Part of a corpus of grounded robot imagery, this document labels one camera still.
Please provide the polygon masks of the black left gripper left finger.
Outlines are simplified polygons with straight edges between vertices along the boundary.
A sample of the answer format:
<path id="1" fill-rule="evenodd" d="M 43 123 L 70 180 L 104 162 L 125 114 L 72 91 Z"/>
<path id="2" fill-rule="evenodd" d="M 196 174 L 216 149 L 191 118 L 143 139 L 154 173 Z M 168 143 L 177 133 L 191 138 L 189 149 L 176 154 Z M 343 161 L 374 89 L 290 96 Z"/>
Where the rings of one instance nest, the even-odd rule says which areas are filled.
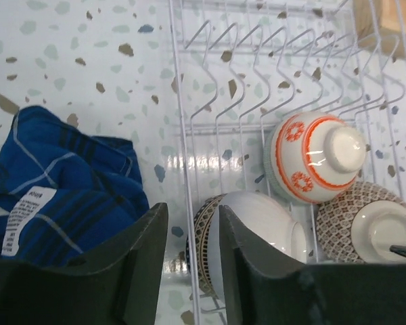
<path id="1" fill-rule="evenodd" d="M 0 260 L 0 324 L 154 324 L 168 207 L 63 267 Z"/>

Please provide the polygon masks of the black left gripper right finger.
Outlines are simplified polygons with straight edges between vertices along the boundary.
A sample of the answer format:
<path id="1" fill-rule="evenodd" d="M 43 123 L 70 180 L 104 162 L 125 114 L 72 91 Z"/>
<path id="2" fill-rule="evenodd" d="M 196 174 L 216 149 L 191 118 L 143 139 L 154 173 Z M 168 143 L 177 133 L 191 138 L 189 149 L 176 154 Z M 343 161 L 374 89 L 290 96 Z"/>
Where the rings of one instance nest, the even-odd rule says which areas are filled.
<path id="1" fill-rule="evenodd" d="M 229 324 L 406 324 L 406 264 L 304 264 L 219 217 Z"/>

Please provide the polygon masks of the brown lattice pattern bowl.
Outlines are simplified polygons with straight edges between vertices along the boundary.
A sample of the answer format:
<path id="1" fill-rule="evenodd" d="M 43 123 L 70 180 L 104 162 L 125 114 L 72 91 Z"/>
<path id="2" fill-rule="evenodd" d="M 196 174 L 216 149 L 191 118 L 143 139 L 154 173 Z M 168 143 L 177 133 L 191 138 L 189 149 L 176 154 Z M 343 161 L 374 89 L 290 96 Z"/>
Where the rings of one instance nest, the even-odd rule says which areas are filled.
<path id="1" fill-rule="evenodd" d="M 406 246 L 406 202 L 368 181 L 357 181 L 319 205 L 317 241 L 327 258 L 346 263 L 406 263 L 390 252 Z"/>

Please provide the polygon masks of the plain white bowl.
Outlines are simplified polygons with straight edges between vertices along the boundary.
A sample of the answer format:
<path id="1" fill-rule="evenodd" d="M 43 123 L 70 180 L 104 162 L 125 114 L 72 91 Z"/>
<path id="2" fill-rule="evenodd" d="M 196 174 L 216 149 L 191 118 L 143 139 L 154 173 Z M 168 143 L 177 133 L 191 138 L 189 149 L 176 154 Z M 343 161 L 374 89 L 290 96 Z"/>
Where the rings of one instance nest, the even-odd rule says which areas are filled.
<path id="1" fill-rule="evenodd" d="M 307 262 L 308 247 L 303 226 L 275 199 L 258 192 L 222 194 L 212 214 L 208 233 L 208 272 L 217 298 L 225 300 L 219 244 L 219 205 L 227 205 L 257 236 L 285 255 Z"/>

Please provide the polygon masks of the orange floral pattern bowl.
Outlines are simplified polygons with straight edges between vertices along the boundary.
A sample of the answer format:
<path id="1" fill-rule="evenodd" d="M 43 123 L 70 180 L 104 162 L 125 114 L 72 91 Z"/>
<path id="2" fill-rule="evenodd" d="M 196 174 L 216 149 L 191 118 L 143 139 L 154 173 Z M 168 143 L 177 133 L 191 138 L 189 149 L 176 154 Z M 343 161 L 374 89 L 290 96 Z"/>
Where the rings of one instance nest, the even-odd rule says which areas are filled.
<path id="1" fill-rule="evenodd" d="M 271 163 L 289 201 L 321 204 L 337 197 L 365 162 L 364 137 L 337 116 L 301 112 L 273 130 Z"/>

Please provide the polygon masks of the white wire dish rack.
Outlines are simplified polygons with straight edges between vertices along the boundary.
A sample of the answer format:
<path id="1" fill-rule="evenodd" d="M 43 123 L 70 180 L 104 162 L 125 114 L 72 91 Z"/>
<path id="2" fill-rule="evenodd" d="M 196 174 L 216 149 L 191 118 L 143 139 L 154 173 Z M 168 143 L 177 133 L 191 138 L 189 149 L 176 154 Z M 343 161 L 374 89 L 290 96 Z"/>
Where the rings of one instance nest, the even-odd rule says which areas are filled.
<path id="1" fill-rule="evenodd" d="M 406 202 L 406 58 L 359 47 L 354 1 L 170 1 L 183 153 L 194 322 L 227 321 L 199 287 L 194 216 L 211 196 L 251 191 L 279 201 L 304 228 L 308 262 L 325 261 L 317 204 L 274 193 L 265 140 L 285 118 L 322 112 L 361 132 L 359 181 Z"/>

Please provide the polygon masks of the pale green bowl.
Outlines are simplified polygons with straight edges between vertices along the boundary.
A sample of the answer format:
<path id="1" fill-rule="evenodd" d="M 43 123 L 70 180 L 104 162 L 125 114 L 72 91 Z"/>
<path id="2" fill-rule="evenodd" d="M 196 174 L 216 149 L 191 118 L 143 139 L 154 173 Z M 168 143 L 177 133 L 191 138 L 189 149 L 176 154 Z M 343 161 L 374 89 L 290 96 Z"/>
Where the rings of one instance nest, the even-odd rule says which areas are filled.
<path id="1" fill-rule="evenodd" d="M 274 130 L 268 134 L 265 140 L 265 146 L 263 150 L 263 166 L 265 170 L 266 178 L 271 186 L 271 189 L 274 191 L 275 194 L 282 197 L 284 200 L 288 200 L 289 196 L 286 191 L 280 186 L 278 180 L 275 177 L 275 173 L 273 170 L 273 166 L 271 163 L 271 148 L 272 148 L 272 141 L 274 136 Z"/>

